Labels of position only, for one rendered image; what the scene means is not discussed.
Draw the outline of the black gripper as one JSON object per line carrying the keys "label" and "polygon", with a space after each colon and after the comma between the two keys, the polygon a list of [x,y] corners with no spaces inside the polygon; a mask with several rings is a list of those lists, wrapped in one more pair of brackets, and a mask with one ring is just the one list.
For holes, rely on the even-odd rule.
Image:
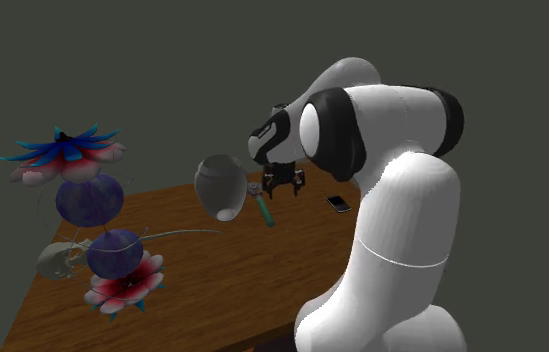
{"label": "black gripper", "polygon": [[278,185],[293,184],[294,195],[305,186],[305,173],[296,167],[295,162],[291,163],[269,163],[263,167],[262,185],[269,198],[273,198],[273,190]]}

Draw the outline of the black smartphone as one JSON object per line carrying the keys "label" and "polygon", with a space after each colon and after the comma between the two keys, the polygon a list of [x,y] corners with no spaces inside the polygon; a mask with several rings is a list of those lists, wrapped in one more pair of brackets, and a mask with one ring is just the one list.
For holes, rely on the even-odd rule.
{"label": "black smartphone", "polygon": [[329,196],[326,201],[337,213],[345,213],[351,210],[351,206],[339,195]]}

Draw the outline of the grey round vase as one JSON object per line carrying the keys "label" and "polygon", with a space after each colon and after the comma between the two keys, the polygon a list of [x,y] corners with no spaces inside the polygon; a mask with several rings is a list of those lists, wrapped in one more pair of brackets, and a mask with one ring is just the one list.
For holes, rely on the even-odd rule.
{"label": "grey round vase", "polygon": [[194,188],[204,210],[229,222],[241,212],[247,196],[247,176],[240,161],[228,154],[203,159],[195,173]]}

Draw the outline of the brown wooden table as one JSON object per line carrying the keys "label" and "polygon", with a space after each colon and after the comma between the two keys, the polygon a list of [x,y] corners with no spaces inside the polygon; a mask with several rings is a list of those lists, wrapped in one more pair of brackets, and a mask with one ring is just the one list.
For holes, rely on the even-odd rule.
{"label": "brown wooden table", "polygon": [[243,352],[291,332],[299,308],[348,260],[356,215],[328,198],[359,201],[353,184],[305,172],[304,188],[279,186],[268,199],[273,226],[252,199],[219,222],[189,184],[128,196],[113,224],[152,234],[145,246],[164,258],[162,287],[110,318],[83,300],[88,270],[36,277],[1,352]]}

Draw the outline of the purple bulb flower ornament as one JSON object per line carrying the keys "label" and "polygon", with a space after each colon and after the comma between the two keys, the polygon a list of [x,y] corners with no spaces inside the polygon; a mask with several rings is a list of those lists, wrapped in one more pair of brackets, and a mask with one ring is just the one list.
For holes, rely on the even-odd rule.
{"label": "purple bulb flower ornament", "polygon": [[[124,185],[114,176],[103,173],[104,163],[123,158],[127,148],[114,141],[116,130],[98,134],[98,126],[78,135],[69,135],[56,127],[53,140],[47,143],[19,141],[26,152],[16,156],[0,156],[0,161],[17,162],[9,181],[27,187],[46,188],[56,178],[61,183],[54,204],[63,221],[77,231],[98,228],[101,233],[87,251],[87,265],[75,267],[71,277],[79,279],[79,272],[88,269],[88,282],[78,280],[86,289],[84,301],[92,309],[114,319],[128,306],[146,311],[145,298],[163,286],[164,257],[152,255],[143,242],[156,239],[147,230],[135,233],[128,229],[109,229],[124,206]],[[57,242],[82,242],[77,235],[58,234]]]}

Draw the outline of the grey skull figure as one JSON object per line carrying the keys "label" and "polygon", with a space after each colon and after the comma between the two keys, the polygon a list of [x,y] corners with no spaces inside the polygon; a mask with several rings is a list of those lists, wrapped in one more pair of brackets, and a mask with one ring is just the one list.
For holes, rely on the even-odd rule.
{"label": "grey skull figure", "polygon": [[36,271],[42,277],[58,281],[73,277],[76,266],[87,265],[87,251],[92,241],[55,242],[46,246],[36,260]]}

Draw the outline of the teal-handled kitchen tool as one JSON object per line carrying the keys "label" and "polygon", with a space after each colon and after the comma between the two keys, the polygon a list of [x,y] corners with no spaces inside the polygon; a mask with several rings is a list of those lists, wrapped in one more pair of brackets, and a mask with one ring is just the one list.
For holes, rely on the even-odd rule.
{"label": "teal-handled kitchen tool", "polygon": [[262,193],[263,193],[262,185],[257,182],[249,182],[247,186],[247,193],[251,195],[256,201],[257,206],[261,212],[261,215],[266,225],[268,227],[273,227],[275,225],[275,221],[262,197]]}

